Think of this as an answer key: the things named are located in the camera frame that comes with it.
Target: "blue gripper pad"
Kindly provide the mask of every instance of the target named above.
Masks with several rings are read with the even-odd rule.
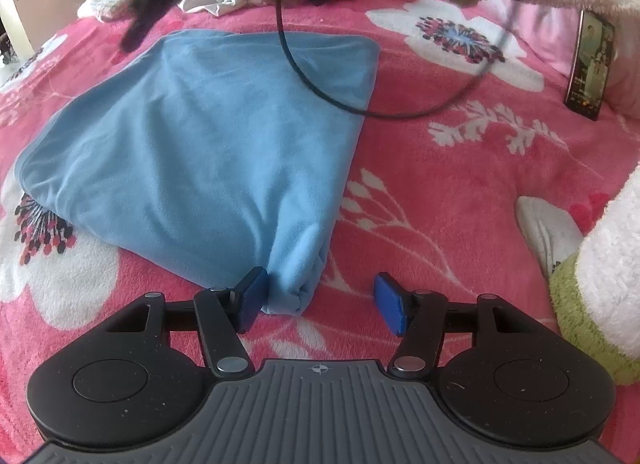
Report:
[[[373,299],[389,330],[396,336],[402,336],[409,324],[411,294],[381,274],[376,275],[373,281]]]
[[[267,302],[269,275],[262,267],[254,267],[234,290],[240,293],[239,311],[234,327],[236,332],[242,334],[251,328]]]

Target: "circular pad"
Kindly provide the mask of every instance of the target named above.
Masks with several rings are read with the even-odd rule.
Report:
[[[107,359],[80,368],[74,376],[74,388],[85,399],[114,402],[135,396],[146,380],[145,367],[133,361]]]
[[[510,361],[498,367],[495,384],[514,399],[543,402],[561,396],[569,378],[560,368],[530,359]]]

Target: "pillow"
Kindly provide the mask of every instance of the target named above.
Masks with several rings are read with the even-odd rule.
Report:
[[[94,17],[100,22],[110,22],[129,15],[131,0],[86,0],[78,9],[78,18]]]
[[[485,0],[480,6],[489,13],[489,18],[505,26],[511,3],[511,0]],[[616,27],[616,35],[604,99],[616,112],[640,119],[640,22],[629,16],[610,22]],[[578,10],[522,4],[513,33],[543,61],[568,77],[579,25]]]

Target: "white flower pattern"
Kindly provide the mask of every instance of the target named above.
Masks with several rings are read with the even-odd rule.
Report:
[[[95,319],[116,285],[118,248],[46,211],[30,217],[21,206],[27,199],[11,167],[0,190],[0,301],[13,301],[29,289],[48,325],[78,329]],[[42,211],[37,208],[31,208],[34,214]],[[20,224],[30,218],[39,220]],[[30,239],[38,242],[37,249],[31,245],[33,256]],[[66,249],[61,243],[68,244]]]
[[[464,141],[482,141],[482,135],[490,123],[501,123],[513,130],[513,135],[505,137],[511,154],[524,155],[533,144],[536,135],[546,137],[564,150],[568,149],[566,143],[558,134],[549,130],[546,123],[534,119],[529,127],[520,116],[502,103],[491,109],[485,108],[479,101],[467,101],[464,105],[453,105],[451,108],[466,114],[467,120],[460,125],[452,126],[430,121],[429,133],[433,136],[433,141],[441,147],[452,147]]]
[[[405,43],[418,56],[449,69],[476,74],[493,58],[490,73],[514,87],[541,92],[544,77],[525,66],[519,58],[527,53],[513,35],[508,34],[502,50],[503,29],[482,17],[466,20],[457,6],[440,0],[418,0],[404,9],[367,12],[380,28],[406,35]]]
[[[18,88],[20,84],[26,80],[36,67],[42,63],[42,61],[59,48],[66,40],[67,35],[53,36],[49,38],[42,47],[36,51],[22,66],[18,69],[14,75],[9,78],[4,85],[0,87],[0,94],[6,94],[7,92]]]

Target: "metal bolt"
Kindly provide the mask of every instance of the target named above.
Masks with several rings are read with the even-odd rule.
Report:
[[[420,372],[426,366],[427,363],[417,356],[400,356],[394,361],[394,367],[400,372]]]
[[[238,372],[242,372],[249,366],[249,361],[244,358],[239,358],[237,356],[229,356],[228,358],[222,358],[216,364],[218,370],[220,372],[225,372],[226,374],[238,374]]]

